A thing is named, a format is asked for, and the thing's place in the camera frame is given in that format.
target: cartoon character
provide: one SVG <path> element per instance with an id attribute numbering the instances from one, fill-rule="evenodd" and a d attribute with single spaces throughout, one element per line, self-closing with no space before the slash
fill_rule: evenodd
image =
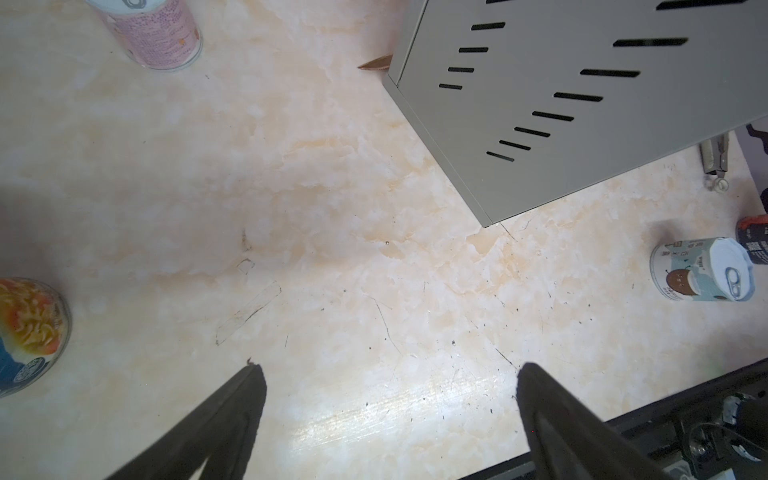
<path id="1" fill-rule="evenodd" d="M 667 285 L 678 293 L 683 295 L 695 296 L 698 295 L 698 285 L 693 273 L 686 269 L 681 268 L 672 270 L 667 274 Z"/>

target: ventilation slot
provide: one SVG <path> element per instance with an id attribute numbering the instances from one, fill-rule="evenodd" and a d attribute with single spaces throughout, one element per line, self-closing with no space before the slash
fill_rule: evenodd
<path id="1" fill-rule="evenodd" d="M 687 38 L 629 38 L 616 40 L 614 47 L 679 47 Z"/>
<path id="2" fill-rule="evenodd" d="M 549 137 L 549 134 L 545 131 L 531 130 L 530 128 L 515 127 L 515 131 L 520 131 L 524 134 L 538 135 L 539 137 L 544 138 Z"/>
<path id="3" fill-rule="evenodd" d="M 496 23 L 478 23 L 472 26 L 472 30 L 493 30 L 494 28 L 504 28 L 506 22 Z"/>
<path id="4" fill-rule="evenodd" d="M 580 72 L 582 75 L 597 75 L 598 77 L 637 77 L 640 72 L 637 70 L 592 70 L 585 68 Z"/>
<path id="5" fill-rule="evenodd" d="M 656 5 L 657 10 L 675 10 L 677 8 L 709 7 L 711 5 L 732 5 L 746 0 L 668 0 Z"/>
<path id="6" fill-rule="evenodd" d="M 522 149 L 522 150 L 531 150 L 531 148 L 530 148 L 530 147 L 527 147 L 527 146 L 525 146 L 525 145 L 520 145 L 520 144 L 513 144 L 512 142 L 510 142 L 510 141 L 506 141 L 506 140 L 499 140 L 498 142 L 499 142 L 500 144 L 502 144 L 502 145 L 508 145 L 509 147 L 520 148 L 520 149 Z"/>
<path id="7" fill-rule="evenodd" d="M 567 94 L 562 91 L 553 95 L 555 98 L 568 98 L 569 100 L 600 101 L 603 98 L 597 95 Z"/>
<path id="8" fill-rule="evenodd" d="M 555 120 L 563 120 L 563 121 L 573 121 L 573 117 L 568 117 L 567 115 L 558 115 L 558 114 L 548 114 L 545 111 L 535 111 L 531 115 L 534 117 L 544 117 L 544 118 L 553 118 Z"/>
<path id="9" fill-rule="evenodd" d="M 492 151 L 487 151 L 486 154 L 492 157 L 501 158 L 502 160 L 515 161 L 515 159 L 512 157 L 507 157 L 506 155 L 502 155 L 502 154 L 495 154 Z"/>

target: pink can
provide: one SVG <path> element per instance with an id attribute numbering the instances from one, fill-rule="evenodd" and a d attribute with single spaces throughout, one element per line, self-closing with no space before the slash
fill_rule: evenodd
<path id="1" fill-rule="evenodd" d="M 86 0 L 139 65 L 175 71 L 203 49 L 203 35 L 184 0 Z"/>

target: scratch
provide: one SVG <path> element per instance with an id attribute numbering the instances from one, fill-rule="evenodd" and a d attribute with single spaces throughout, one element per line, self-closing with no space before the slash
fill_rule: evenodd
<path id="1" fill-rule="evenodd" d="M 267 288 L 262 290 L 243 309 L 239 310 L 234 316 L 216 329 L 216 345 L 224 343 L 226 339 L 230 338 L 230 335 L 235 333 L 241 326 L 245 325 L 248 320 L 269 305 L 270 302 L 277 298 L 282 292 L 283 288 L 277 282 L 272 282 Z"/>
<path id="2" fill-rule="evenodd" d="M 509 233 L 509 230 L 507 230 L 507 227 L 505 227 L 503 223 L 499 222 L 499 225 L 501 225 L 501 226 L 502 226 L 502 228 L 504 229 L 504 231 L 505 231 L 505 232 L 507 232 L 507 235 L 509 235 L 510 237 L 512 237 L 512 239 L 513 239 L 515 242 L 517 242 L 517 241 L 518 241 L 518 239 L 516 239 L 514 235 L 512 235 L 511 233 Z"/>
<path id="3" fill-rule="evenodd" d="M 499 354 L 499 355 L 501 355 L 501 356 L 502 356 L 502 358 L 503 358 L 504 360 L 506 360 L 506 361 L 507 361 L 507 363 L 509 363 L 510 365 L 512 365 L 512 368 L 514 368 L 514 367 L 515 367 L 515 364 L 514 364 L 514 363 L 512 363 L 512 362 L 510 362 L 510 361 L 509 361 L 509 359 L 508 359 L 507 357 L 505 357 L 503 353 L 501 353 L 501 352 L 498 352 L 498 354 Z"/>
<path id="4" fill-rule="evenodd" d="M 376 304 L 376 308 L 379 309 L 379 315 L 381 315 L 382 322 L 384 322 L 384 328 L 386 329 L 386 337 L 387 337 L 387 339 L 389 339 L 389 341 L 391 342 L 392 346 L 395 347 L 395 350 L 397 350 L 397 353 L 402 355 L 402 352 L 400 351 L 399 348 L 397 348 L 397 345 L 395 345 L 395 342 L 392 340 L 392 336 L 389 335 L 389 327 L 386 324 L 386 320 L 384 320 L 384 314 L 382 313 L 382 307 L 379 306 L 379 302 L 377 302 L 375 298 L 373 298 L 371 296 L 370 299 L 373 300 L 373 302 Z"/>
<path id="5" fill-rule="evenodd" d="M 248 241 L 248 236 L 245 234 L 245 227 L 243 228 L 243 237 L 240 239 L 240 246 L 243 248 L 243 252 L 247 252 L 253 248 Z"/>

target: cable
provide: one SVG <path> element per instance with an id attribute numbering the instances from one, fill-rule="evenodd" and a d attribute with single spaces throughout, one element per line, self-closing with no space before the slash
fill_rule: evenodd
<path id="1" fill-rule="evenodd" d="M 721 425 L 720 423 L 713 423 L 713 422 L 701 422 L 701 423 L 697 423 L 696 425 L 690 427 L 690 429 L 688 430 L 687 445 L 686 445 L 686 447 L 688 448 L 688 453 L 690 453 L 691 458 L 693 458 L 693 456 L 694 456 L 694 454 L 690 450 L 690 440 L 691 440 L 691 437 L 693 436 L 693 433 L 696 431 L 696 429 L 702 429 L 703 430 L 704 427 L 717 427 L 718 429 L 721 429 L 721 430 L 723 430 L 725 432 L 728 432 L 731 435 L 737 437 L 742 442 L 746 442 L 746 443 L 750 444 L 754 448 L 760 450 L 762 453 L 768 454 L 768 450 L 764 449 L 760 445 L 757 445 L 755 442 L 753 442 L 752 440 L 749 440 L 747 437 L 745 437 L 744 435 L 741 435 L 739 432 L 736 432 L 736 431 L 734 431 L 732 429 L 729 429 L 725 425 Z"/>

